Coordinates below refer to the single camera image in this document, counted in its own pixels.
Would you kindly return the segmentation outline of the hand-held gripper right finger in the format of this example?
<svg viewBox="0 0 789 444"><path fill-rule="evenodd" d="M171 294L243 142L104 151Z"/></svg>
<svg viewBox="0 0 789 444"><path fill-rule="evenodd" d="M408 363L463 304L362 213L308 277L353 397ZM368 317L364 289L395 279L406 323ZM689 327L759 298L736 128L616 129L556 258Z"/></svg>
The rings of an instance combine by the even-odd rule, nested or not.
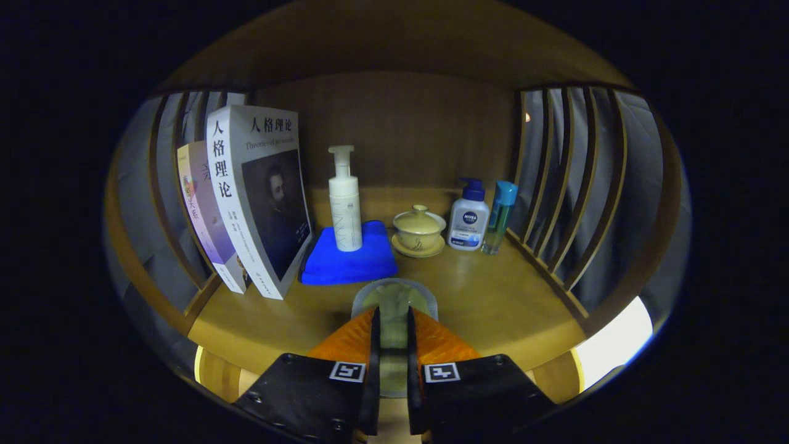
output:
<svg viewBox="0 0 789 444"><path fill-rule="evenodd" d="M409 309L406 319L409 427L423 443L518 443L558 410L505 354L427 363L432 317Z"/></svg>

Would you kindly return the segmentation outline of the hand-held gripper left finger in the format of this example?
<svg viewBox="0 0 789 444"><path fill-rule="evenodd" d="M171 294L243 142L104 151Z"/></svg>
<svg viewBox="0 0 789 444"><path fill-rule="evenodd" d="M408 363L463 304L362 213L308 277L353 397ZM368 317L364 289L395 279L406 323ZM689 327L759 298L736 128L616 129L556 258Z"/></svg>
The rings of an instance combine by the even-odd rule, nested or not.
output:
<svg viewBox="0 0 789 444"><path fill-rule="evenodd" d="M377 434L380 310L335 331L318 355L285 352L234 402L246 419L290 443L364 443Z"/></svg>

